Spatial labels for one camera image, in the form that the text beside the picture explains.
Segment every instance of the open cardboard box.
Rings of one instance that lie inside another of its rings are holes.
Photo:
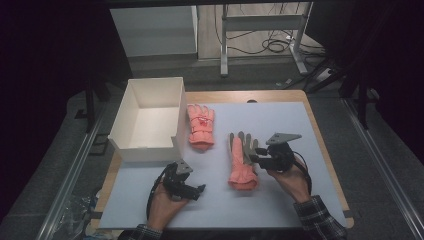
[[[186,110],[183,78],[130,79],[109,140],[123,161],[179,160]]]

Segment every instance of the pink glove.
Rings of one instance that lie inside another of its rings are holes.
[[[230,148],[232,157],[232,170],[228,184],[237,190],[253,190],[258,185],[258,177],[256,176],[253,163],[249,163],[243,151],[244,147],[252,148],[256,145],[258,147],[258,140],[251,141],[250,134],[247,134],[246,139],[244,133],[240,132],[238,137],[234,137],[230,133]]]
[[[188,105],[187,111],[191,126],[188,141],[192,147],[205,151],[215,143],[212,135],[215,111],[197,104]]]

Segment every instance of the gray carpet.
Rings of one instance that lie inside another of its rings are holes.
[[[266,90],[282,89],[287,79],[300,80],[291,59],[231,60],[228,78],[219,76],[217,61],[196,62],[192,59],[131,59],[136,78],[182,76],[186,91]],[[300,89],[303,82],[291,89]],[[337,95],[336,82],[316,94],[309,101],[327,149],[333,161],[355,225],[349,229],[349,239],[414,239],[403,215],[393,201],[385,182],[353,127],[348,113]],[[108,85],[112,99],[98,131],[99,141],[109,133],[122,98],[123,91]],[[85,108],[84,94],[72,97],[62,127],[19,199],[3,219],[0,239],[34,239],[46,216],[62,180],[85,136],[86,122],[75,119],[78,109]],[[423,215],[424,168],[390,127],[381,119],[373,105],[368,106],[370,132],[405,192]],[[95,145],[73,189],[76,196],[90,196],[103,183],[113,153],[108,145]]]

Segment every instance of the white metal stand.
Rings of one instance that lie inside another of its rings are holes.
[[[227,32],[234,31],[268,31],[298,30],[294,43],[290,44],[290,52],[301,75],[308,73],[299,54],[299,46],[305,31],[311,9],[311,2],[305,6],[302,15],[271,16],[227,16],[227,5],[222,8],[222,44],[221,44],[221,76],[228,76]]]

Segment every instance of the person's left hand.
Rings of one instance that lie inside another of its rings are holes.
[[[162,231],[188,202],[188,199],[172,201],[170,193],[160,183],[153,196],[147,226]]]

